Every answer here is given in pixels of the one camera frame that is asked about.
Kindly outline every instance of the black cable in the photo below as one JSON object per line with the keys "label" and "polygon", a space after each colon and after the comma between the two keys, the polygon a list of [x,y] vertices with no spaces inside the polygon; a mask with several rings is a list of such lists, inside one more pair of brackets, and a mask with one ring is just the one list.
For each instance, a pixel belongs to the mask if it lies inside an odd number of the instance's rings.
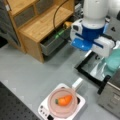
{"label": "black cable", "polygon": [[58,10],[59,10],[66,2],[68,2],[68,1],[69,1],[69,0],[64,1],[64,2],[57,8],[57,10],[55,11],[55,14],[54,14],[54,16],[53,16],[53,26],[54,26],[54,30],[55,30],[56,34],[57,34],[61,39],[63,39],[63,40],[67,40],[67,39],[63,38],[63,37],[58,33],[57,28],[56,28],[56,26],[55,26],[55,18],[56,18],[56,14],[57,14]]}

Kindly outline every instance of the gray table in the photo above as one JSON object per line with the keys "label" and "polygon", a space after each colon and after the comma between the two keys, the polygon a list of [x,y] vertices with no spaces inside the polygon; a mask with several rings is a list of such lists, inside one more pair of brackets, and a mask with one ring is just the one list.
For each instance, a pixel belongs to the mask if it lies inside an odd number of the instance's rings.
{"label": "gray table", "polygon": [[70,86],[79,78],[84,79],[78,93],[86,99],[86,106],[75,120],[118,120],[97,104],[98,88],[77,73],[75,65],[85,53],[66,44],[44,64],[6,45],[0,49],[0,80],[39,118],[38,106],[59,83]]}

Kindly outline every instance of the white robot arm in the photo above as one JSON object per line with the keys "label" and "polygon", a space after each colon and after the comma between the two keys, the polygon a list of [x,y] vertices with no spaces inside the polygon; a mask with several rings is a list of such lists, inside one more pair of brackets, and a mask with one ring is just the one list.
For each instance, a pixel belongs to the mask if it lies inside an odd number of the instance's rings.
{"label": "white robot arm", "polygon": [[115,46],[112,36],[104,35],[107,15],[120,20],[120,0],[84,0],[83,19],[71,26],[71,45],[108,57]]}

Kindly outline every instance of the shelf compartment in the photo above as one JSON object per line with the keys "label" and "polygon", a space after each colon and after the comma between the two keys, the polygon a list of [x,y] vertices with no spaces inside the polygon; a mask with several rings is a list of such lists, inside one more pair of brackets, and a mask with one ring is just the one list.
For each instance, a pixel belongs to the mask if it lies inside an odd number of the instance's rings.
{"label": "shelf compartment", "polygon": [[14,17],[14,21],[17,27],[20,27],[21,25],[25,24],[27,21],[31,20],[33,17],[35,17],[35,12],[33,6],[25,9],[20,14]]}
{"label": "shelf compartment", "polygon": [[[35,42],[41,42],[46,38],[53,30],[53,16],[58,8],[57,5],[53,5],[44,14],[40,15],[38,18],[25,25],[20,29],[20,33],[28,38],[32,38]],[[65,8],[60,8],[56,15],[56,27],[60,26],[65,20],[67,20],[73,11]]]}
{"label": "shelf compartment", "polygon": [[52,5],[53,5],[53,0],[39,0],[36,3],[38,14],[42,14],[43,12],[45,12],[45,10],[50,8]]}
{"label": "shelf compartment", "polygon": [[10,8],[11,8],[11,15],[15,16],[19,14],[21,11],[26,9],[26,7],[31,6],[37,0],[7,0]]}

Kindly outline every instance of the orange food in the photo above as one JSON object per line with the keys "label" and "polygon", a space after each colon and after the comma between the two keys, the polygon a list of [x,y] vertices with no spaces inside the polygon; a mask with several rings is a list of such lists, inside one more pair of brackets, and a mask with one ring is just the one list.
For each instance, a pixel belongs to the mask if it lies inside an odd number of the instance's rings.
{"label": "orange food", "polygon": [[59,99],[55,100],[55,103],[59,106],[67,106],[72,100],[72,96],[71,95],[66,95],[64,97],[61,97]]}

